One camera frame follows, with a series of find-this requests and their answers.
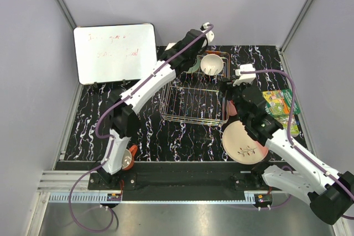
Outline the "green ceramic bowl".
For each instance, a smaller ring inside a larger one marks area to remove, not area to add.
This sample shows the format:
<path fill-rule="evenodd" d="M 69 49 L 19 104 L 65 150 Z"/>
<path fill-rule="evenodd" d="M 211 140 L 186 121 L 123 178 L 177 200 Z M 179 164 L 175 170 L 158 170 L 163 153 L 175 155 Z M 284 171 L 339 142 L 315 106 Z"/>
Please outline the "green ceramic bowl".
<path fill-rule="evenodd" d="M 186 71 L 186 73 L 192 74 L 192 73 L 196 72 L 200 68 L 200 61 L 201 61 L 200 56 L 197 56 L 194 65 L 191 68 L 189 68 Z"/>

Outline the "small white bowl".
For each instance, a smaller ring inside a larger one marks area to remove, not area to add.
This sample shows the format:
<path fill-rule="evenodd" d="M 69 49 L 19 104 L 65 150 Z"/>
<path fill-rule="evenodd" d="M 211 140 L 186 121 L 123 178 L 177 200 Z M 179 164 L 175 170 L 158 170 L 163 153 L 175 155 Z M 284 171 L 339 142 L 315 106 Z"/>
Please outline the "small white bowl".
<path fill-rule="evenodd" d="M 201 59 L 201 71 L 209 76 L 215 76 L 223 70 L 223 60 L 215 54 L 208 54 Z"/>

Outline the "large white plate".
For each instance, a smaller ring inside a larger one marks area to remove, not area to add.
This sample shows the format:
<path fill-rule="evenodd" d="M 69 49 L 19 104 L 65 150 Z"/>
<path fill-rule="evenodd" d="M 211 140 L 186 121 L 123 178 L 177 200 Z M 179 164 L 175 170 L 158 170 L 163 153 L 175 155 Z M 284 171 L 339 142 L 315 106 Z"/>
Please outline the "large white plate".
<path fill-rule="evenodd" d="M 167 45 L 167 47 L 165 48 L 165 51 L 169 51 L 169 50 L 175 51 L 175 45 L 176 45 L 176 43 L 169 43 Z"/>

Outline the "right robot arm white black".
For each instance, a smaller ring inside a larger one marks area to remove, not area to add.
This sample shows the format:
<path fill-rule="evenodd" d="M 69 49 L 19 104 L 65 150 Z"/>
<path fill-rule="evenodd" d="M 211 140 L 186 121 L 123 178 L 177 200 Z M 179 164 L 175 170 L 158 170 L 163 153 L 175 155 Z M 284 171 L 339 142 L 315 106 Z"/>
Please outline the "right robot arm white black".
<path fill-rule="evenodd" d="M 266 110 L 262 92 L 252 83 L 223 78 L 220 98 L 232 102 L 243 134 L 236 139 L 242 150 L 254 143 L 282 157 L 297 174 L 276 165 L 262 162 L 251 176 L 254 188 L 278 188 L 309 205 L 324 223 L 334 225 L 353 206 L 353 174 L 339 172 L 325 164 L 291 138 L 283 126 Z"/>

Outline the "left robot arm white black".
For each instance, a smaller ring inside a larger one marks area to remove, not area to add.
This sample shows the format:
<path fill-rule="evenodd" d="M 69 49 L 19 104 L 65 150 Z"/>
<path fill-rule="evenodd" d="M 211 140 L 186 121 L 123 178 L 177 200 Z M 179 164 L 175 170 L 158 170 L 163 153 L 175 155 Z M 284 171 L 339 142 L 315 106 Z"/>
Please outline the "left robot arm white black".
<path fill-rule="evenodd" d="M 146 102 L 167 83 L 187 72 L 196 64 L 198 54 L 204 52 L 214 38 L 208 34 L 214 26 L 205 23 L 200 30 L 189 30 L 185 37 L 165 49 L 150 75 L 121 93 L 115 103 L 99 118 L 95 133 L 109 139 L 101 165 L 95 168 L 100 183 L 109 190 L 119 184 L 122 161 L 132 136 L 140 129 L 138 114 Z"/>

